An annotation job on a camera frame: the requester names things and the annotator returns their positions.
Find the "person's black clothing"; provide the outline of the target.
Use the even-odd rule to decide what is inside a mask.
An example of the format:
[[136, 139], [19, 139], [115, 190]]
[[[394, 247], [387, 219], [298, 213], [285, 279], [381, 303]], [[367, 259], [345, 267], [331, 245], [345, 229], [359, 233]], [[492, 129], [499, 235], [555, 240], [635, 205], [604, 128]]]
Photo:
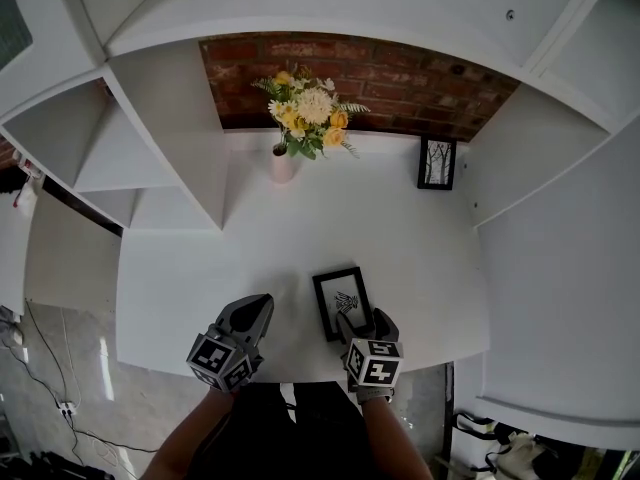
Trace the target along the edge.
[[364, 418], [335, 382], [249, 384], [199, 445], [185, 480], [386, 480]]

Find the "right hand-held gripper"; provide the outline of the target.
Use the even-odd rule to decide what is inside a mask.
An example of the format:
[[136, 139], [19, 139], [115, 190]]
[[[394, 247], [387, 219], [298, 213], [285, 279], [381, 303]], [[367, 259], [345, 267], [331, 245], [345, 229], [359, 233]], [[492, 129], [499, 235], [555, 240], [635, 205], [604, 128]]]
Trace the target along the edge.
[[341, 343], [347, 345], [343, 356], [349, 392], [358, 388], [394, 388], [404, 361], [399, 330], [381, 309], [373, 310], [374, 339], [359, 338], [348, 316], [339, 312], [336, 327]]

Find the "tree print black frame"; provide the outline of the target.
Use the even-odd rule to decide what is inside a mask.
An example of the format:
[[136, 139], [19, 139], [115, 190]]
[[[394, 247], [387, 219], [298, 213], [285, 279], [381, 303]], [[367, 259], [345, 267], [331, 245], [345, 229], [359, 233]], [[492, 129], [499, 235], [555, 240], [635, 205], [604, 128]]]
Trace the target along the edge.
[[451, 191], [454, 183], [456, 153], [455, 141], [422, 136], [417, 188]]

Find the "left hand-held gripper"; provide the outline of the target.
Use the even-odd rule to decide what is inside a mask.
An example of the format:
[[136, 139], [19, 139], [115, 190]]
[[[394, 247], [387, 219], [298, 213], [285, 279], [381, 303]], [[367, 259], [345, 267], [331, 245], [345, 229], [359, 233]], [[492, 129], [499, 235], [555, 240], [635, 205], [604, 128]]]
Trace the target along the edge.
[[223, 393], [250, 382], [263, 361], [258, 347], [274, 312], [269, 293], [243, 297], [226, 305], [205, 334], [199, 334], [186, 363], [197, 379]]

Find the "white shelf unit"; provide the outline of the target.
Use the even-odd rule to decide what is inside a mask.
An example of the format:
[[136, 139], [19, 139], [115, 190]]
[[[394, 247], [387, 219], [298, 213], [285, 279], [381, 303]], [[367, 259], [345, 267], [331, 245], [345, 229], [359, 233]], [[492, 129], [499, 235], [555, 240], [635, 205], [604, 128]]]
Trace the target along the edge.
[[90, 81], [169, 176], [182, 229], [225, 223], [230, 144], [204, 104], [197, 40], [243, 32], [357, 35], [513, 77], [609, 133], [640, 118], [640, 0], [14, 0], [31, 44], [0, 69], [0, 134], [71, 188], [102, 114]]

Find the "person's left forearm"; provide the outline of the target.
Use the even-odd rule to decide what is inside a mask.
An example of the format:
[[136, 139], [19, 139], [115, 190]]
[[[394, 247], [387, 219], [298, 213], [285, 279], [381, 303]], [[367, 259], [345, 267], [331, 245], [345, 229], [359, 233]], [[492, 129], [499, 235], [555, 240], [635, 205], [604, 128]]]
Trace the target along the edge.
[[139, 480], [184, 480], [198, 447], [233, 403], [231, 394], [210, 389], [163, 442]]

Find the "yellow white flower bouquet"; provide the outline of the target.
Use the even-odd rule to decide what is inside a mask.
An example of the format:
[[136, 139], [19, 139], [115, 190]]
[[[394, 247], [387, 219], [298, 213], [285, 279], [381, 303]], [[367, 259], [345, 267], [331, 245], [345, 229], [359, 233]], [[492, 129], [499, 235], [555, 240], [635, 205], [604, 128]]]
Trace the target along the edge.
[[301, 155], [314, 160], [324, 156], [328, 148], [358, 155], [349, 143], [347, 128], [354, 116], [370, 109], [343, 101], [332, 79], [314, 77], [308, 67], [296, 65], [291, 72], [257, 78], [251, 86], [268, 96], [268, 114], [280, 131], [280, 140], [273, 148], [275, 155]]

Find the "person's right forearm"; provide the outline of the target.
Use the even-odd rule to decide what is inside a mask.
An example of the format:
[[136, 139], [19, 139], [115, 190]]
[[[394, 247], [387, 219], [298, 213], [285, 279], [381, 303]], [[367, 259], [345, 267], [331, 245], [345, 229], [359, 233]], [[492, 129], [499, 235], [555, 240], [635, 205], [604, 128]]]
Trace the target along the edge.
[[359, 387], [361, 407], [374, 461], [386, 480], [434, 480], [429, 467], [394, 415], [390, 388]]

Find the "black picture frame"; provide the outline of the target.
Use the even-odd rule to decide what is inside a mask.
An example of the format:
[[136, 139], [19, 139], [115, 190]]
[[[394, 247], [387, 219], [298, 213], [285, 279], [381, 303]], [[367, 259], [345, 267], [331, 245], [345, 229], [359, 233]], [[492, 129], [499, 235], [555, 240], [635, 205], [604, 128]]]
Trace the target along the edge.
[[339, 339], [338, 314], [344, 314], [357, 331], [373, 329], [372, 309], [359, 267], [315, 275], [312, 281], [327, 342]]

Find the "pale pink vase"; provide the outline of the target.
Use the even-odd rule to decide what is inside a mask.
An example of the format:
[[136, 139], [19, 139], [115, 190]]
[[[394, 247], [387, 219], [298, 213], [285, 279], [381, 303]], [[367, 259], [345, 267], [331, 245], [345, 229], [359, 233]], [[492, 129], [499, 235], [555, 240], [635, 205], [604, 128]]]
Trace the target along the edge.
[[276, 144], [271, 155], [271, 178], [276, 184], [286, 184], [294, 176], [294, 158], [289, 154], [287, 145]]

